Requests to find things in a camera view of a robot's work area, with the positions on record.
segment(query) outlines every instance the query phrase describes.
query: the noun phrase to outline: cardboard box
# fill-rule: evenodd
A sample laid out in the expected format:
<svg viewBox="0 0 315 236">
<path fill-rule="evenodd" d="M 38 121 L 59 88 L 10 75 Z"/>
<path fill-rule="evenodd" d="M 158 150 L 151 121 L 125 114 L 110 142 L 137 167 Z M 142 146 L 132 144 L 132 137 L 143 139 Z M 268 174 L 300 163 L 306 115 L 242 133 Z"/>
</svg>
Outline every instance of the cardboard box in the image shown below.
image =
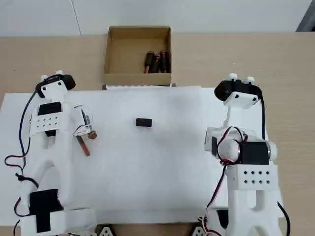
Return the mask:
<svg viewBox="0 0 315 236">
<path fill-rule="evenodd" d="M 171 84 L 171 73 L 143 73 L 145 56 L 150 50 L 169 51 L 171 62 L 170 27 L 110 27 L 104 70 L 106 85 Z"/>
</svg>

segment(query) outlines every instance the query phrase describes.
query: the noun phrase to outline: white wall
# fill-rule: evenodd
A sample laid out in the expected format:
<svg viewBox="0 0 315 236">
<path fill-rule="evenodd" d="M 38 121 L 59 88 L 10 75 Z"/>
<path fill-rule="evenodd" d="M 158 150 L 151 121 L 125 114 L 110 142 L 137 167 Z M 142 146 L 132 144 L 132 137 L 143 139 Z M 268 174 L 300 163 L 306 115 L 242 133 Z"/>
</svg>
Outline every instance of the white wall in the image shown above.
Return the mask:
<svg viewBox="0 0 315 236">
<path fill-rule="evenodd" d="M 311 1 L 73 0 L 73 7 L 71 0 L 0 0 L 0 36 L 99 34 L 111 25 L 170 25 L 175 32 L 293 32 Z"/>
<path fill-rule="evenodd" d="M 71 0 L 0 0 L 0 36 L 79 35 Z"/>
</svg>

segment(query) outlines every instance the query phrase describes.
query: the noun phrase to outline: light wood tabletop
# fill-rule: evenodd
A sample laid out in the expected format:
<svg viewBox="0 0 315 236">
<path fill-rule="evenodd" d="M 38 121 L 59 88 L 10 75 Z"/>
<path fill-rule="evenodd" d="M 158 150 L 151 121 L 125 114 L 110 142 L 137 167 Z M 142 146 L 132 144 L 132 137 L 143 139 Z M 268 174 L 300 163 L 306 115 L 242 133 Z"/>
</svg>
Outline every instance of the light wood tabletop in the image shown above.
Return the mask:
<svg viewBox="0 0 315 236">
<path fill-rule="evenodd" d="M 63 70 L 76 90 L 100 90 L 106 36 L 0 38 L 0 102 L 31 92 L 42 74 Z M 230 72 L 263 89 L 269 139 L 277 144 L 283 203 L 291 235 L 311 235 L 315 207 L 315 33 L 173 34 L 173 82 L 215 87 Z M 119 225 L 117 236 L 187 236 L 190 224 Z M 10 235 L 11 227 L 1 227 Z"/>
</svg>

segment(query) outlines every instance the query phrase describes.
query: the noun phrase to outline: metal screw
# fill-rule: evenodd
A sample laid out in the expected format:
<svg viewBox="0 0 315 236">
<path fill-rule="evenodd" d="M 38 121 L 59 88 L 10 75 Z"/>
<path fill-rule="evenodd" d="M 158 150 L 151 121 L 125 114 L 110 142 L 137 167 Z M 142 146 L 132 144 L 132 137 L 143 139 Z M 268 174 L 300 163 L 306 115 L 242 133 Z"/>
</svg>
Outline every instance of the metal screw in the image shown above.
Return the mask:
<svg viewBox="0 0 315 236">
<path fill-rule="evenodd" d="M 95 130 L 92 130 L 90 133 L 88 133 L 89 139 L 96 139 L 97 133 Z"/>
</svg>

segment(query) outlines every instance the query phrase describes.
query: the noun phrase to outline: white foam board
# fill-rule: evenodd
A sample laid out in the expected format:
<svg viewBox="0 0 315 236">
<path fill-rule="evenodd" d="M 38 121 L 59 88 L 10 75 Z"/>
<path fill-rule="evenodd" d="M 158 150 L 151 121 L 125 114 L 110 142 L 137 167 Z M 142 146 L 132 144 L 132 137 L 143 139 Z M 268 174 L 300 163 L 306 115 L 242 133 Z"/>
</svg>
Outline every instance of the white foam board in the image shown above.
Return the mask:
<svg viewBox="0 0 315 236">
<path fill-rule="evenodd" d="M 227 108 L 215 98 L 213 88 L 178 87 L 74 91 L 73 105 L 84 104 L 93 113 L 96 140 L 86 140 L 91 156 L 73 145 L 76 176 L 72 207 L 97 210 L 100 223 L 195 222 L 221 175 L 222 167 L 204 151 L 207 126 L 220 127 Z M 19 154 L 20 115 L 30 94 L 6 94 L 0 110 L 0 153 Z M 31 103 L 23 127 L 27 145 Z M 245 128 L 261 129 L 257 103 L 245 111 Z M 136 127 L 136 118 L 152 118 L 152 128 Z M 28 156 L 27 168 L 40 156 Z M 58 188 L 57 170 L 50 169 L 40 189 Z M 19 196 L 15 170 L 0 165 L 0 225 L 13 225 L 13 205 Z M 215 206 L 227 207 L 226 182 Z"/>
</svg>

